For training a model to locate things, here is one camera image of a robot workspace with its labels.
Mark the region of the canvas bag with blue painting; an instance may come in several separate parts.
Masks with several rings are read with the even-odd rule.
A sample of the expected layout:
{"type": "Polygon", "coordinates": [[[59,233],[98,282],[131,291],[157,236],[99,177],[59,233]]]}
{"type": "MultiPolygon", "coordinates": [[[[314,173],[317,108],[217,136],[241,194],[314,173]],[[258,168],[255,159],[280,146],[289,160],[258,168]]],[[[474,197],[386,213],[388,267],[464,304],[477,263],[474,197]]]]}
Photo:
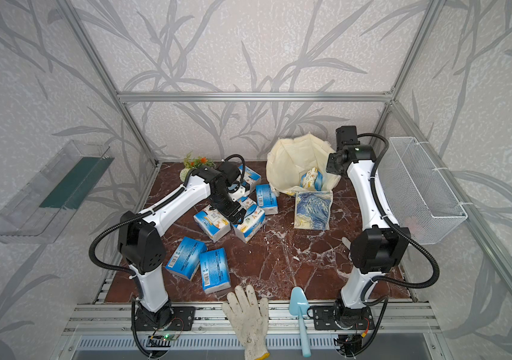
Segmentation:
{"type": "Polygon", "coordinates": [[[329,229],[333,190],[341,180],[327,172],[335,150],[312,134],[279,139],[267,155],[266,177],[272,192],[294,198],[293,226],[298,230],[329,229]]]}

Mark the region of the blue tissue pack front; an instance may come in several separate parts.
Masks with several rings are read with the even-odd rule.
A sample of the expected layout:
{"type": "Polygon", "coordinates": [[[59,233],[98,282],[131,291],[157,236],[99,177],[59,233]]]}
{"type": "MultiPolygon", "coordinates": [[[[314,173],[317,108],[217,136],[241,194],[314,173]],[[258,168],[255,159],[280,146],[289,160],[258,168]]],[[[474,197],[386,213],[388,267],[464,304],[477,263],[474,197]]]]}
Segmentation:
{"type": "Polygon", "coordinates": [[[202,288],[206,294],[217,293],[231,287],[225,249],[218,248],[200,255],[202,288]]]}

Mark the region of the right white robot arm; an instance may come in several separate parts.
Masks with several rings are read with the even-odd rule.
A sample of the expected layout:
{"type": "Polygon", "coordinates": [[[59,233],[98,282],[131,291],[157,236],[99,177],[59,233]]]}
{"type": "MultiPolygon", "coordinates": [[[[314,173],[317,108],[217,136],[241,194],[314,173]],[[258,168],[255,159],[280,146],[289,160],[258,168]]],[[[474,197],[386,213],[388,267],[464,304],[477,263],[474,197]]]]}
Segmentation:
{"type": "Polygon", "coordinates": [[[355,126],[341,126],[335,135],[337,150],[329,155],[326,171],[351,181],[362,216],[362,232],[350,245],[353,271],[340,292],[342,306],[356,310],[365,307],[376,277],[399,264],[407,240],[386,223],[398,221],[380,182],[374,149],[361,144],[355,126]]]}

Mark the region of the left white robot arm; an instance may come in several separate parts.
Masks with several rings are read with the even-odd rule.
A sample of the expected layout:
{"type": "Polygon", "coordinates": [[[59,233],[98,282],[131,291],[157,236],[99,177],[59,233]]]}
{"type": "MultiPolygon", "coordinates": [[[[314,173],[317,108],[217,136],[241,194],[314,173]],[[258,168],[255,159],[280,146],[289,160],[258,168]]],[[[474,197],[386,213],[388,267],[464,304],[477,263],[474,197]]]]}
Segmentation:
{"type": "Polygon", "coordinates": [[[247,166],[236,165],[233,156],[216,168],[201,166],[190,170],[183,184],[168,196],[138,214],[127,212],[121,218],[118,250],[128,263],[130,276],[139,286],[139,300],[146,311],[157,314],[168,307],[162,263],[166,231],[197,203],[205,200],[229,223],[240,224],[246,210],[238,199],[246,194],[243,186],[247,166]]]}

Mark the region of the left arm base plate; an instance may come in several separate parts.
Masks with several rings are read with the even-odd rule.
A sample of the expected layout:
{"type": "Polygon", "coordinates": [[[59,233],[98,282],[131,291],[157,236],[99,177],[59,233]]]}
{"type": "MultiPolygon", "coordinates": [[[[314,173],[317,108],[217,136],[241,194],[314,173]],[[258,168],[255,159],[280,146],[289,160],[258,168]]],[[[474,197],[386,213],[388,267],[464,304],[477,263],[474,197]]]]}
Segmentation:
{"type": "Polygon", "coordinates": [[[143,331],[191,331],[195,319],[195,307],[163,307],[153,313],[137,306],[132,316],[131,330],[143,331]]]}

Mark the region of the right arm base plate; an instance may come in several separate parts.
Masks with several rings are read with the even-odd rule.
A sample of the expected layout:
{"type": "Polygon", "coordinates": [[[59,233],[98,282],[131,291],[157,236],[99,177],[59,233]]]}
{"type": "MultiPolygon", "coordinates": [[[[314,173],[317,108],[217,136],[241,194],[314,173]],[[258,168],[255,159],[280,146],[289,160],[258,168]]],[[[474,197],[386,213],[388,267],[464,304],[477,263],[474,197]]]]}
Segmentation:
{"type": "Polygon", "coordinates": [[[307,315],[314,322],[314,329],[328,330],[353,330],[364,332],[375,328],[374,317],[370,307],[357,309],[339,308],[333,305],[313,305],[308,309],[307,315]]]}

